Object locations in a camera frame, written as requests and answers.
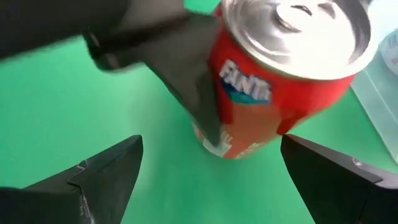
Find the black plastic part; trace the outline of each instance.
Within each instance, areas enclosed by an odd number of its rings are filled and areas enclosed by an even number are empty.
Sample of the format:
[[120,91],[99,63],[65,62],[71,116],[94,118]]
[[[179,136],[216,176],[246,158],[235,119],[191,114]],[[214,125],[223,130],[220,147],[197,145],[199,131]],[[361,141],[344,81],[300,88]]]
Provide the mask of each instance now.
[[142,147],[142,138],[132,136],[25,189],[0,188],[0,223],[119,224]]
[[293,135],[281,151],[316,223],[398,223],[398,175]]
[[144,29],[128,31],[125,26],[123,32],[113,35],[86,34],[90,54],[106,71],[117,72],[144,62],[190,112],[209,141],[217,145],[221,124],[207,61],[220,21],[184,9],[168,15],[168,19]]
[[89,30],[109,30],[130,1],[1,0],[0,60]]

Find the can top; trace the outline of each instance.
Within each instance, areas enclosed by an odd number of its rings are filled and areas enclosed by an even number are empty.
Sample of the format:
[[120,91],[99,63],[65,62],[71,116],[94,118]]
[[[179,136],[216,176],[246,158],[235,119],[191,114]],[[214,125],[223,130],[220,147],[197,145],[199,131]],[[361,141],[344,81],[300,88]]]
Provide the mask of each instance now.
[[222,0],[222,10],[228,30],[253,59],[289,76],[348,77],[377,50],[360,0]]

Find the red can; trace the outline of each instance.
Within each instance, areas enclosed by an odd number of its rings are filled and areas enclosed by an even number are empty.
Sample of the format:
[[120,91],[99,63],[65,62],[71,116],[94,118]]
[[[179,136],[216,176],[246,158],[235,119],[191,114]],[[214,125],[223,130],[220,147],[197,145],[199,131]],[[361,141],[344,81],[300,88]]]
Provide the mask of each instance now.
[[247,156],[336,103],[376,52],[366,11],[348,2],[222,0],[220,7],[224,26],[209,66],[221,144],[195,133],[227,159]]

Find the pull tab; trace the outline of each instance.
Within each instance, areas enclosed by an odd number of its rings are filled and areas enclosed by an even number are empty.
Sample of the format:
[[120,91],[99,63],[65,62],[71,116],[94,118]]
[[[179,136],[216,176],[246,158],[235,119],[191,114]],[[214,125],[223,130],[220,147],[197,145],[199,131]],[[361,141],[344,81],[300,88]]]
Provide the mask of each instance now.
[[275,13],[279,23],[285,28],[301,32],[312,24],[314,7],[306,4],[279,4]]

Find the can label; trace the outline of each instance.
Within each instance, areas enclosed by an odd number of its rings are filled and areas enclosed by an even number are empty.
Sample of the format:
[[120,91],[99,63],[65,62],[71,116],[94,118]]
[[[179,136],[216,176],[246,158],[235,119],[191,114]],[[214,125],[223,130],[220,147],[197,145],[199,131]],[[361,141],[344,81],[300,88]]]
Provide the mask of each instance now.
[[228,98],[235,103],[266,105],[271,100],[270,84],[254,75],[243,74],[232,60],[225,61],[220,79]]

